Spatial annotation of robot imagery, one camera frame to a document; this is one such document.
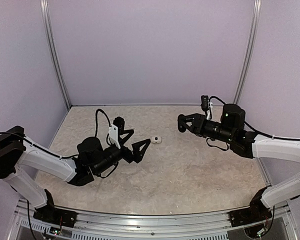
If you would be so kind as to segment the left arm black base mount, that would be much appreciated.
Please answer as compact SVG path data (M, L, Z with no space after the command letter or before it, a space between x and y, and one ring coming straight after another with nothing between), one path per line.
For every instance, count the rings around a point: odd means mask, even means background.
M47 197L46 205L35 208L33 218L60 227L74 228L78 214L75 211L55 207L51 193L47 189L44 192Z

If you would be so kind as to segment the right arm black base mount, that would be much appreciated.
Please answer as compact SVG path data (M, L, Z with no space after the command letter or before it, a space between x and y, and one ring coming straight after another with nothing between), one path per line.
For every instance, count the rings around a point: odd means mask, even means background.
M229 212L232 227L248 225L273 217L270 208L264 206L261 201L262 194L266 189L267 187L260 189L253 196L248 207Z

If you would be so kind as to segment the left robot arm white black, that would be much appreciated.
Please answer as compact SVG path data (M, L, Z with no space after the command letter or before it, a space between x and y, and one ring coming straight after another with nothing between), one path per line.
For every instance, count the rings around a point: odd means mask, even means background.
M135 142L129 149L125 143L133 134L132 129L121 130L112 125L108 132L110 145L107 148L102 147L96 136L91 136L77 145L77 154L62 156L33 142L24 134L23 127L15 126L0 132L0 179L23 196L47 221L56 222L60 211L55 207L52 195L35 183L22 166L82 187L93 182L95 177L103 178L103 172L110 167L117 168L121 160L127 163L143 160L151 140Z

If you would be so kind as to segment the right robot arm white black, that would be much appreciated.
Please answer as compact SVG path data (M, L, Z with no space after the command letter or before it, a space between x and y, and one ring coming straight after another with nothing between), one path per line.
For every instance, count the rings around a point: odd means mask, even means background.
M244 129L246 112L236 104L225 104L220 121L212 121L199 113L180 114L178 130L190 131L198 137L229 145L235 154L248 159L269 158L300 163L300 139L280 139ZM256 222L266 210L278 203L300 196L300 172L270 187L260 189L249 203L246 218Z

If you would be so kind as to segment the white earbud charging case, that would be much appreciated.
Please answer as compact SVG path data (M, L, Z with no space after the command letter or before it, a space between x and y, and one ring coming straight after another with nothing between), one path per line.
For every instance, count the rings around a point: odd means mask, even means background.
M160 144L162 142L162 138L160 136L152 136L151 142L153 144Z

